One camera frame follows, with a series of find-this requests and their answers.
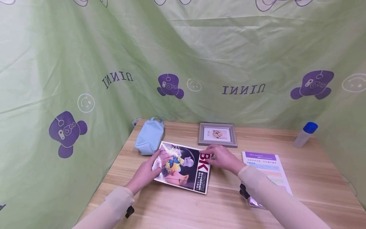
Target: silver picture frame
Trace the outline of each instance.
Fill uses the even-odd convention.
[[[237,148],[234,124],[201,122],[199,124],[198,145],[211,144]]]

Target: human hand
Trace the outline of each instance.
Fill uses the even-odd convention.
[[[166,150],[164,150],[164,148],[162,147],[160,149],[160,159],[161,159],[161,169],[165,168],[165,164],[169,161],[169,160],[173,160],[172,155],[170,155]]]
[[[206,159],[210,165],[217,166],[238,175],[240,170],[246,166],[238,158],[235,157],[226,147],[222,145],[209,145],[205,150],[200,151],[201,154],[213,154],[214,159]]]
[[[159,154],[160,149],[158,149],[147,161],[142,162],[133,178],[125,185],[134,195],[161,173],[161,168],[157,168],[154,171],[152,170],[154,161]]]

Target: clear bottle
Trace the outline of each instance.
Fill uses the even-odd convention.
[[[316,131],[317,128],[318,125],[315,122],[308,122],[292,145],[297,148],[301,148],[309,140],[310,136]]]

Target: sleeve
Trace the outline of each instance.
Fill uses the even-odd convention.
[[[268,209],[285,229],[330,229],[303,203],[255,167],[245,166],[238,177],[249,195]]]
[[[112,229],[125,216],[134,202],[133,193],[125,187],[117,187],[104,202],[83,218],[72,229]]]

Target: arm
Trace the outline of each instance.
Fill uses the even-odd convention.
[[[210,145],[200,153],[215,155],[215,159],[206,161],[237,175],[246,191],[268,209],[285,229],[330,228],[298,199],[272,183],[255,167],[239,161],[227,148]]]
[[[72,229],[112,229],[126,214],[134,202],[133,193],[125,187],[117,187],[89,215]]]
[[[303,203],[272,183],[255,167],[244,166],[238,173],[238,177],[250,196],[268,209],[284,228],[330,228]]]
[[[161,168],[152,171],[153,163],[159,156],[160,150],[156,151],[147,161],[143,162],[133,178],[125,187],[117,187],[94,211],[83,218],[72,229],[112,229],[125,216],[133,197],[155,177]]]

